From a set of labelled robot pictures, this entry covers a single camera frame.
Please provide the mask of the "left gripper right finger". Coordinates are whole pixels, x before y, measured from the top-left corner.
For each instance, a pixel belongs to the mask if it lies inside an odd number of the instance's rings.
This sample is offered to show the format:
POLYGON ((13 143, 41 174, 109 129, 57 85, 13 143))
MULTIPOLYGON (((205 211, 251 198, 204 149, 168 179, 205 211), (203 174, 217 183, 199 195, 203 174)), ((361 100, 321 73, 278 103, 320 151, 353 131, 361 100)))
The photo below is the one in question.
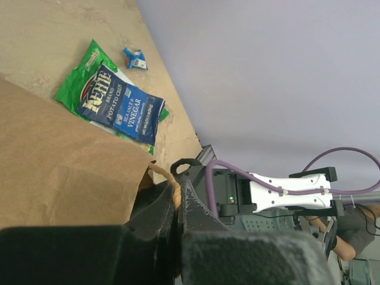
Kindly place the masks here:
POLYGON ((334 284, 320 243, 303 232, 230 230, 181 182, 183 284, 334 284))

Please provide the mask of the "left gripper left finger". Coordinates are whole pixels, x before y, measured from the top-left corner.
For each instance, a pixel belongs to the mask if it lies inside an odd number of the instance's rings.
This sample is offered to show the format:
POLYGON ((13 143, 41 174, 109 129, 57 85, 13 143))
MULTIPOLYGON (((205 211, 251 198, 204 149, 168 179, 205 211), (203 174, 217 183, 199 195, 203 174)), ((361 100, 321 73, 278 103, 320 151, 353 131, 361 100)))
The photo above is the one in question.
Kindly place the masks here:
POLYGON ((173 284, 176 214, 168 183, 125 224, 1 230, 2 284, 173 284))

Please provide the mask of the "brown paper bag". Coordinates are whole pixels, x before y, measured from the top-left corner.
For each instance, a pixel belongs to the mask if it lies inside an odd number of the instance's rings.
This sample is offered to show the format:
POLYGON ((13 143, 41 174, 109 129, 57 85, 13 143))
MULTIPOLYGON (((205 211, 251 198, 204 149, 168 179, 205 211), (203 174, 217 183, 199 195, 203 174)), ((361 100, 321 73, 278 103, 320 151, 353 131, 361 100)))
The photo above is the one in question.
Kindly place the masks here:
POLYGON ((150 172, 141 148, 1 80, 1 227, 124 224, 150 172))

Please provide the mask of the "blue Kettle chips bag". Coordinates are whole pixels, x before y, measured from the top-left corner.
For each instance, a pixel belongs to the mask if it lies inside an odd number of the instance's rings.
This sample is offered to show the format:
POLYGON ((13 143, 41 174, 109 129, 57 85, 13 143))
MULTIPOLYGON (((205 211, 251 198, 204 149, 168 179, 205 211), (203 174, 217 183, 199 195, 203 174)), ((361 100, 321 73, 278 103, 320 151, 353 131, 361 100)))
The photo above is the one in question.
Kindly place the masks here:
POLYGON ((140 143, 154 145, 164 106, 164 99, 127 83, 100 64, 77 112, 140 143))

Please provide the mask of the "green white snack packet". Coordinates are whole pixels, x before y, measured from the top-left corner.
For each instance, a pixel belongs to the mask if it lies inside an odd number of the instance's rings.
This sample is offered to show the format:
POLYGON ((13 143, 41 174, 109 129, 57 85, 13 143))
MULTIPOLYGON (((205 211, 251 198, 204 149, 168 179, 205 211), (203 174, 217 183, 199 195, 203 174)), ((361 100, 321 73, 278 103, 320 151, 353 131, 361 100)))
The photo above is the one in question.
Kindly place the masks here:
MULTIPOLYGON (((92 84, 94 80, 95 73, 97 69, 99 68, 100 64, 105 64, 113 72, 115 72, 117 75, 122 77, 122 79, 124 79, 127 83, 132 84, 133 86, 136 86, 135 84, 132 83, 132 81, 129 78, 126 77, 126 75, 108 57, 108 55, 99 46, 99 44, 95 40, 92 40, 85 55, 82 58, 81 63, 79 64, 79 66, 75 67, 71 71, 71 73, 67 76, 64 83, 62 84, 59 91, 57 92, 55 99, 61 102, 68 110, 70 110, 73 114, 77 115, 78 117, 90 122, 91 124, 107 132, 110 132, 111 134, 116 135, 117 137, 123 140, 137 143, 139 147, 142 147, 144 150, 148 151, 149 153, 153 153, 154 145, 138 142, 115 129, 106 127, 95 121, 91 121, 77 112, 77 108, 79 104, 81 103, 82 99, 87 95, 90 89, 90 85, 92 84)), ((164 109, 161 112, 161 115, 159 118, 159 122, 161 122, 166 117, 168 117, 168 115, 169 113, 164 106, 164 109)))

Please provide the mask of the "blue snack packet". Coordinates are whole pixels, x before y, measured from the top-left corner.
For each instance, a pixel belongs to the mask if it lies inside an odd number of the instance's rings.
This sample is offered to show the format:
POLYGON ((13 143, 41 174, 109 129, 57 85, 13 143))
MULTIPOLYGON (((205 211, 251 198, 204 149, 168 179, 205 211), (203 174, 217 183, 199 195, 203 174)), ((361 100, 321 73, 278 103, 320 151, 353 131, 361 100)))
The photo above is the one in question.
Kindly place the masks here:
POLYGON ((123 52, 126 54, 126 68, 138 68, 142 70, 148 70, 145 55, 142 50, 132 50, 130 48, 124 48, 123 52))

